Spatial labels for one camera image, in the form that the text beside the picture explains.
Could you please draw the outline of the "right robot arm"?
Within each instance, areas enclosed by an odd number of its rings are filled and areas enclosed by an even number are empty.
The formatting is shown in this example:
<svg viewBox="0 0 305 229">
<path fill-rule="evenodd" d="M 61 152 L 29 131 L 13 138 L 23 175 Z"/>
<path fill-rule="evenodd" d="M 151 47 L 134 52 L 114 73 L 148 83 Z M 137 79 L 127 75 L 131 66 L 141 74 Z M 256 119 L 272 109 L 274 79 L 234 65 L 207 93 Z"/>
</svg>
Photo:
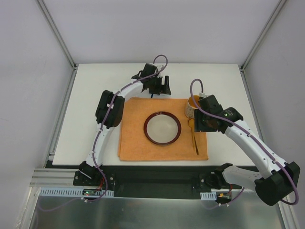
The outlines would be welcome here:
<svg viewBox="0 0 305 229">
<path fill-rule="evenodd" d="M 300 167 L 287 163 L 252 132 L 243 116 L 233 107 L 223 109 L 214 95 L 199 94 L 194 111 L 196 132 L 220 132 L 234 141 L 251 159 L 257 172 L 242 169 L 231 163 L 218 167 L 205 178 L 212 188 L 230 184 L 253 190 L 267 205 L 279 201 L 296 205 L 299 202 L 297 183 Z"/>
</svg>

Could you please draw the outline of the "gold spoon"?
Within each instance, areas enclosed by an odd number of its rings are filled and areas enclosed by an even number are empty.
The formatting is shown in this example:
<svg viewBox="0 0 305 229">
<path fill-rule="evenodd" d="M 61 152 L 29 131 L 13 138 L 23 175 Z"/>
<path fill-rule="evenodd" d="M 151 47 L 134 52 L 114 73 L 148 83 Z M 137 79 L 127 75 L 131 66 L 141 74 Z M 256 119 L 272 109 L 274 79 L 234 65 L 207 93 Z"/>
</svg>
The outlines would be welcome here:
<svg viewBox="0 0 305 229">
<path fill-rule="evenodd" d="M 197 146 L 197 142 L 196 142 L 196 138 L 195 138 L 194 133 L 193 133 L 193 143 L 194 143 L 194 146 L 195 146 L 196 153 L 197 153 L 197 155 L 199 155 L 199 150 L 198 150 L 198 146 Z"/>
<path fill-rule="evenodd" d="M 195 142 L 195 135 L 194 135 L 194 119 L 188 120 L 188 126 L 190 127 L 191 133 L 192 133 L 193 148 L 194 148 L 194 150 L 196 150 L 196 142 Z"/>
</svg>

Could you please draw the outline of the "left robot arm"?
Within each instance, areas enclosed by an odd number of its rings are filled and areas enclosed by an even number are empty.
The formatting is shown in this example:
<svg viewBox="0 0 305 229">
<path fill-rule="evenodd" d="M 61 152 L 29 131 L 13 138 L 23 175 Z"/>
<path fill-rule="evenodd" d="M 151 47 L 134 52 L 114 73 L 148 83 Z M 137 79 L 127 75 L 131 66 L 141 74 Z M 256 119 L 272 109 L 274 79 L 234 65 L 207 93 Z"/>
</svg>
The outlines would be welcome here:
<svg viewBox="0 0 305 229">
<path fill-rule="evenodd" d="M 167 64 L 157 67 L 154 63 L 146 63 L 120 90 L 102 92 L 95 112 L 97 134 L 90 153 L 75 172 L 73 185 L 98 186 L 106 182 L 106 176 L 101 171 L 102 155 L 112 132 L 122 120 L 125 103 L 147 89 L 150 94 L 170 95 L 169 76 L 165 77 L 165 84 L 162 84 L 160 76 L 166 67 Z"/>
</svg>

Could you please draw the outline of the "orange cloth placemat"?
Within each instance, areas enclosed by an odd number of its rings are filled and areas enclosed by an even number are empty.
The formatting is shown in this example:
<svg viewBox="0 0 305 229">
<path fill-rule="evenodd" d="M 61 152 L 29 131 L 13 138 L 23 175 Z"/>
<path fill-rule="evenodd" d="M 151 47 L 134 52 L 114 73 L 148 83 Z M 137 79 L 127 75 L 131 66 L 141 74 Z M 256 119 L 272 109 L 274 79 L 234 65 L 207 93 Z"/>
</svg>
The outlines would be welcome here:
<svg viewBox="0 0 305 229">
<path fill-rule="evenodd" d="M 199 155 L 193 148 L 192 133 L 184 114 L 187 99 L 132 98 L 124 105 L 119 158 L 122 161 L 208 160 L 206 133 L 195 133 Z M 143 131 L 146 118 L 155 112 L 175 115 L 182 126 L 180 137 L 171 145 L 150 142 Z"/>
</svg>

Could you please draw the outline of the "red rimmed plate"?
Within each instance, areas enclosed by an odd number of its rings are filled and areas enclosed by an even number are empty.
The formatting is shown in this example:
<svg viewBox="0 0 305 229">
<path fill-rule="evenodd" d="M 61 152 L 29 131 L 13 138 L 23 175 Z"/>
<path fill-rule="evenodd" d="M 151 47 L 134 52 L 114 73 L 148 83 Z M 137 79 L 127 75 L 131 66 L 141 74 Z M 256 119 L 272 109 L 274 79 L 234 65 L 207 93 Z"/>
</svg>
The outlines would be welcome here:
<svg viewBox="0 0 305 229">
<path fill-rule="evenodd" d="M 179 119 L 172 113 L 158 111 L 146 118 L 143 131 L 146 138 L 153 144 L 167 146 L 180 137 L 182 126 Z"/>
</svg>

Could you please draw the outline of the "white floral mug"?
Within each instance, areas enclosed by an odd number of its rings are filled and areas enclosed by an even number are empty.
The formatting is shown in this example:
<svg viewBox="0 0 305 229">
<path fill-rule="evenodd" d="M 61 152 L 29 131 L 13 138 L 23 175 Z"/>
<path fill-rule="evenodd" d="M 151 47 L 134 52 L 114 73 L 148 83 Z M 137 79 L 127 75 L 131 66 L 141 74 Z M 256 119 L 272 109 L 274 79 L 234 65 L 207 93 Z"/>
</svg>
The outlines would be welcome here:
<svg viewBox="0 0 305 229">
<path fill-rule="evenodd" d="M 194 111 L 197 109 L 196 105 L 199 105 L 200 96 L 194 95 L 193 97 L 195 102 L 193 101 L 192 97 L 189 97 L 184 110 L 185 116 L 189 119 L 194 119 Z"/>
</svg>

